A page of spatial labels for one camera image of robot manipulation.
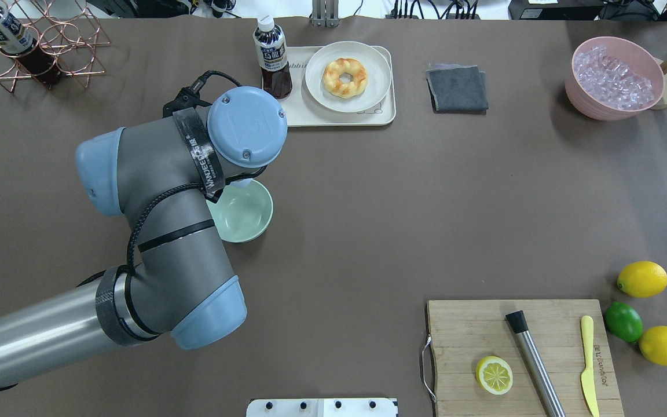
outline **gray cloth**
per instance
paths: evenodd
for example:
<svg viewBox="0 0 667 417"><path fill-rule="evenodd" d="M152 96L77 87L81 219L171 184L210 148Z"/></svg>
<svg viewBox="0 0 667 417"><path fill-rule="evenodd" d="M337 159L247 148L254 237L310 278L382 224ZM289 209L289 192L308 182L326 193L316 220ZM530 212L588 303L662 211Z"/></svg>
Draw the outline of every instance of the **gray cloth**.
<svg viewBox="0 0 667 417"><path fill-rule="evenodd" d="M437 64L426 71L434 111L488 110L485 72L477 65Z"/></svg>

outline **lime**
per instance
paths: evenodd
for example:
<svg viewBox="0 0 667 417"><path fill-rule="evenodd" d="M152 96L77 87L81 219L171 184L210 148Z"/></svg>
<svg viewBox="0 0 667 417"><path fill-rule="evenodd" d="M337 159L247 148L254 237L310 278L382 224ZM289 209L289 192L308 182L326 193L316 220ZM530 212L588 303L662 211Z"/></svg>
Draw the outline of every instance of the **lime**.
<svg viewBox="0 0 667 417"><path fill-rule="evenodd" d="M475 368L477 382L489 393L502 396L511 390L514 375L506 361L497 356L485 356Z"/></svg>
<svg viewBox="0 0 667 417"><path fill-rule="evenodd" d="M645 330L637 345L645 359L667 367L667 325L656 325Z"/></svg>
<svg viewBox="0 0 667 417"><path fill-rule="evenodd" d="M654 262L635 262L619 273L617 287L633 297L652 297L667 287L667 274L662 266Z"/></svg>
<svg viewBox="0 0 667 417"><path fill-rule="evenodd" d="M643 320L627 304L614 301L604 313L604 323L613 335L632 343L643 334Z"/></svg>

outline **halved lemon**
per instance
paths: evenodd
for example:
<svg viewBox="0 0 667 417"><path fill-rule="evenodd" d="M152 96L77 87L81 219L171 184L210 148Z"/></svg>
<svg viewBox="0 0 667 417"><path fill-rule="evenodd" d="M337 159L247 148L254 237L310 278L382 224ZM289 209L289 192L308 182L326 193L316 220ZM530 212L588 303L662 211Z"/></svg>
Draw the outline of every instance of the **halved lemon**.
<svg viewBox="0 0 667 417"><path fill-rule="evenodd" d="M477 382L489 393L502 396L511 390L514 375L506 361L498 356L485 356L475 368Z"/></svg>

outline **white bottle cap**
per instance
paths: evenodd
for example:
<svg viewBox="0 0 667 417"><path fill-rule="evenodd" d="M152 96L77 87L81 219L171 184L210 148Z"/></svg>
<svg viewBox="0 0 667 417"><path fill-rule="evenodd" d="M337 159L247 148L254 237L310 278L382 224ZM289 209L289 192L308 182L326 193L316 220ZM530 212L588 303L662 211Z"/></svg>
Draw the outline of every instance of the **white bottle cap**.
<svg viewBox="0 0 667 417"><path fill-rule="evenodd" d="M274 29L274 18L270 15L264 17L257 17L256 23L259 24L259 29L262 32L271 32Z"/></svg>

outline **black muddler tip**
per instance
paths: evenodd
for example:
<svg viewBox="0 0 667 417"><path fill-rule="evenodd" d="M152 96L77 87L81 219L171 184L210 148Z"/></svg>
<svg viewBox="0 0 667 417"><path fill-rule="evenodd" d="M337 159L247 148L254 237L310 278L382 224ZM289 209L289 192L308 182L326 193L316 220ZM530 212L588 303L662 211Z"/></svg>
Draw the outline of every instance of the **black muddler tip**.
<svg viewBox="0 0 667 417"><path fill-rule="evenodd" d="M524 319L523 310L507 314L506 320L508 321L508 325L511 326L511 330L513 330L514 333L527 332L529 330L529 327L526 325L526 319Z"/></svg>

